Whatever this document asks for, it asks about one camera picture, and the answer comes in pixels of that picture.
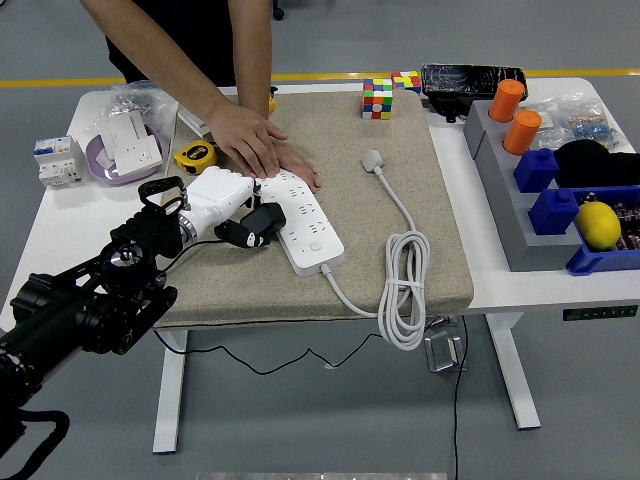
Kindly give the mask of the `person's right hand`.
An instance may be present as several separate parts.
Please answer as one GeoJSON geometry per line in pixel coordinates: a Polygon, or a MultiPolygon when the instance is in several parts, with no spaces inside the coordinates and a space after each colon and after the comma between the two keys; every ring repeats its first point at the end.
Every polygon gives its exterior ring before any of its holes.
{"type": "Polygon", "coordinates": [[[258,113],[225,102],[205,123],[220,149],[245,172],[266,178],[279,171],[273,141],[287,135],[258,113]]]}

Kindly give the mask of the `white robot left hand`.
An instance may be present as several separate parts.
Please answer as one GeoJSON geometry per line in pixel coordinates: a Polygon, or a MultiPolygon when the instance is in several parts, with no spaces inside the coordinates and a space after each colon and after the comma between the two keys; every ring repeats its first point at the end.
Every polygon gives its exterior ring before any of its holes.
{"type": "Polygon", "coordinates": [[[270,240],[231,219],[253,195],[254,180],[228,169],[207,167],[186,190],[186,205],[178,214],[184,247],[202,240],[208,230],[241,248],[266,246],[270,240]]]}

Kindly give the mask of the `person's left hand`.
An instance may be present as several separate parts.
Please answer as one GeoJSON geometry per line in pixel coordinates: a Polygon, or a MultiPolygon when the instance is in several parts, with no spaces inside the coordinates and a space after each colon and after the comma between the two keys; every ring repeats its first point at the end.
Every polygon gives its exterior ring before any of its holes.
{"type": "Polygon", "coordinates": [[[286,143],[274,145],[279,166],[302,179],[312,193],[321,188],[318,171],[311,161],[293,146],[286,143]]]}

